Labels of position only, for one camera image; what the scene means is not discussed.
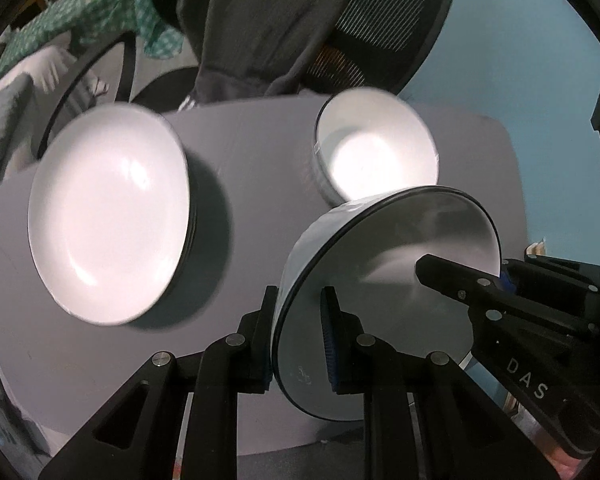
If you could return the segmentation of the person right hand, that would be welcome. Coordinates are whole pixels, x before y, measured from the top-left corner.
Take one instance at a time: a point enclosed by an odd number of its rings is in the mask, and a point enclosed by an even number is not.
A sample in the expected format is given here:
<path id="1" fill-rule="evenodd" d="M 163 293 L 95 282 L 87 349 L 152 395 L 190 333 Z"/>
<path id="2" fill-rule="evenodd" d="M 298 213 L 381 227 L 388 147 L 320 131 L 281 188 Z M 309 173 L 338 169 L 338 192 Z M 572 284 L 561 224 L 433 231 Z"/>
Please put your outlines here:
<path id="1" fill-rule="evenodd" d="M 562 480 L 576 478 L 590 461 L 588 458 L 586 460 L 580 460 L 580 458 L 572 457 L 559 446 L 547 448 L 543 451 L 543 456 L 554 467 L 559 478 Z"/>

